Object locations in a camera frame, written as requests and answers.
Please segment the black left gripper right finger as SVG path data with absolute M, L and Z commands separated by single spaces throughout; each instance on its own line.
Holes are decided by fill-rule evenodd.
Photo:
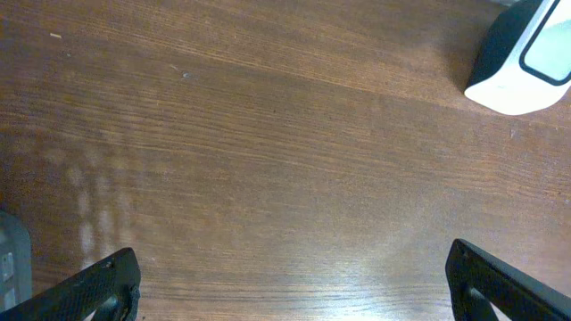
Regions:
M 446 260 L 451 307 L 457 320 L 570 320 L 570 298 L 494 257 L 456 239 Z

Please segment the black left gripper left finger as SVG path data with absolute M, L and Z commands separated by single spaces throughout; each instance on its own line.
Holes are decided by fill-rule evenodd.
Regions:
M 6 321 L 134 321 L 141 272 L 133 249 L 123 248 L 56 286 L 6 310 Z

